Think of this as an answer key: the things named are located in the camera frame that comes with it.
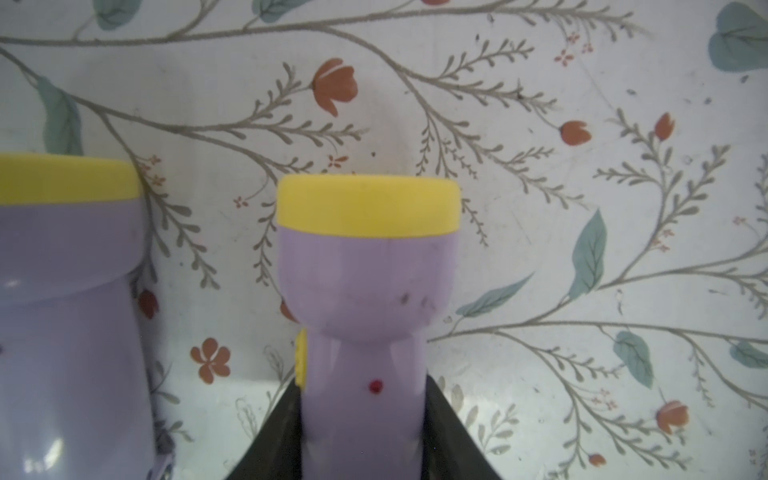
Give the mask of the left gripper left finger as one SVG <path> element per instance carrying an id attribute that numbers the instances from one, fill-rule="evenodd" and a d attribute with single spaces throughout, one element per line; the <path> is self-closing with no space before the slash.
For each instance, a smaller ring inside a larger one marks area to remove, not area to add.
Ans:
<path id="1" fill-rule="evenodd" d="M 227 480 L 302 478 L 301 393 L 290 383 Z"/>

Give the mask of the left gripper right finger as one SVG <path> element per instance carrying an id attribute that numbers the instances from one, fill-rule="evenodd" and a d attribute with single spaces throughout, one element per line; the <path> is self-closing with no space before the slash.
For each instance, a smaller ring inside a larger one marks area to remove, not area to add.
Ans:
<path id="1" fill-rule="evenodd" d="M 500 480 L 437 382 L 427 376 L 422 430 L 425 480 Z"/>

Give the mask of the purple flashlight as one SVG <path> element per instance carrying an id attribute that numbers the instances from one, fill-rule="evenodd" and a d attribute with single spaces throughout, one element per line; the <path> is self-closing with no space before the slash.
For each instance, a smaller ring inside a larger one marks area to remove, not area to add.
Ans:
<path id="1" fill-rule="evenodd" d="M 128 276 L 145 222 L 135 168 L 1 157 L 1 475 L 159 479 Z"/>
<path id="2" fill-rule="evenodd" d="M 449 303 L 461 190 L 452 180 L 288 175 L 278 279 L 302 326 L 306 479 L 417 479 L 426 331 Z"/>

